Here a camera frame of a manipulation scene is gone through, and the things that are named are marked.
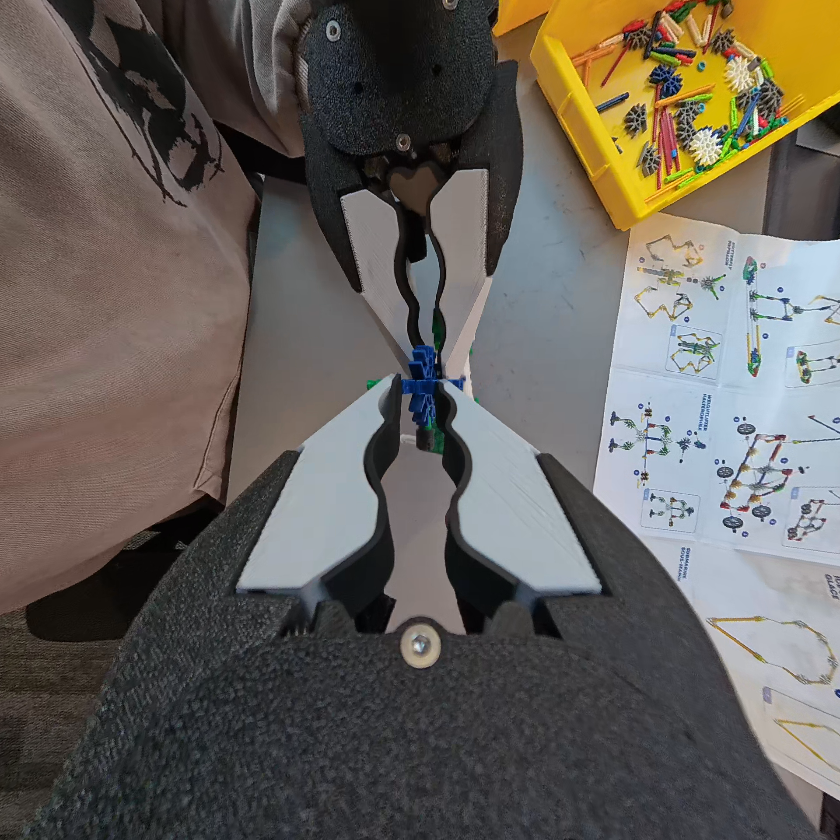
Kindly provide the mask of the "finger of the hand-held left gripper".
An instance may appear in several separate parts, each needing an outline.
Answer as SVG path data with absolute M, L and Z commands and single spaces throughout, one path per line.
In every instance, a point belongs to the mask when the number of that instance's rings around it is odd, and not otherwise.
M 424 339 L 419 302 L 406 256 L 403 210 L 370 189 L 340 199 L 360 294 L 378 321 L 396 358 L 409 361 Z
M 428 208 L 440 269 L 436 307 L 444 337 L 439 359 L 449 380 L 465 375 L 492 282 L 487 273 L 488 193 L 487 170 L 457 171 L 435 193 Z

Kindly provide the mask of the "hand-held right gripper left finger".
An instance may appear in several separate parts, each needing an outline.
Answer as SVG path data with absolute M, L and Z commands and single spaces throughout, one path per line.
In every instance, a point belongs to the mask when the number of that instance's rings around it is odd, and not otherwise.
M 237 593 L 362 613 L 384 593 L 394 547 L 382 478 L 400 448 L 403 381 L 385 377 L 310 436 L 250 551 Z

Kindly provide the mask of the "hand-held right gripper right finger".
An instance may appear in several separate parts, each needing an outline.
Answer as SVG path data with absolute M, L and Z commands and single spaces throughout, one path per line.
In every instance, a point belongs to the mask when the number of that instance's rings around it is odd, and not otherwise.
M 450 381 L 437 384 L 444 470 L 455 485 L 445 567 L 481 615 L 505 602 L 600 595 L 602 582 L 543 469 L 541 453 Z

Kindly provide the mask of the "construction toy figure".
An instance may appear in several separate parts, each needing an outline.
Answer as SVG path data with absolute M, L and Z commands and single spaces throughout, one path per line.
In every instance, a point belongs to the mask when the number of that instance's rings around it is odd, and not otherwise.
M 409 379 L 402 379 L 402 393 L 410 396 L 408 405 L 416 425 L 414 437 L 409 436 L 409 443 L 423 452 L 441 455 L 444 453 L 444 434 L 438 427 L 435 407 L 435 383 L 437 382 L 438 356 L 442 344 L 442 327 L 438 315 L 433 318 L 433 345 L 418 344 L 414 347 L 413 357 L 409 361 Z

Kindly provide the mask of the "grey desk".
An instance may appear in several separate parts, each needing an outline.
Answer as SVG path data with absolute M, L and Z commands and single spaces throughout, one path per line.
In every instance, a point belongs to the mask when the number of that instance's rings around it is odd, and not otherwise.
M 503 57 L 520 62 L 518 104 L 524 137 L 524 172 L 511 234 L 502 252 L 477 330 L 472 375 L 480 404 L 538 448 L 568 466 L 592 488 L 602 451 L 602 420 L 622 306 L 628 233 L 607 219 L 556 118 L 550 115 L 526 53 L 537 23 L 503 36 Z M 687 198 L 688 209 L 730 228 L 752 231 L 759 222 L 767 163 L 747 163 L 746 175 L 724 175 L 712 198 Z M 364 389 L 364 375 L 380 375 L 392 352 L 361 296 L 352 292 L 317 225 L 305 186 L 267 177 L 255 278 L 245 342 L 228 500 L 233 501 L 281 451 L 299 445 Z M 395 534 L 395 570 L 386 588 L 395 597 L 391 623 L 411 610 L 432 611 L 455 629 L 455 595 L 445 575 L 444 514 L 453 482 L 439 456 L 405 443 L 385 476 Z M 745 617 L 748 607 L 771 606 L 771 617 L 819 619 L 831 631 L 838 607 L 829 607 L 824 574 L 830 567 L 767 553 L 689 540 L 677 522 L 641 529 L 683 595 L 699 605 L 730 607 L 725 617 Z M 723 805 L 747 794 L 740 772 L 731 796 L 700 792 L 686 804 L 697 819 L 676 810 L 649 837 L 746 838 Z

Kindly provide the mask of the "folded instruction sheet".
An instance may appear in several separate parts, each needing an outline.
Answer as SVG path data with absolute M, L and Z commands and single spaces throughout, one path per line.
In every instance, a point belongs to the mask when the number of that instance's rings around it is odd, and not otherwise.
M 594 492 L 677 582 L 772 761 L 838 799 L 838 241 L 632 229 Z

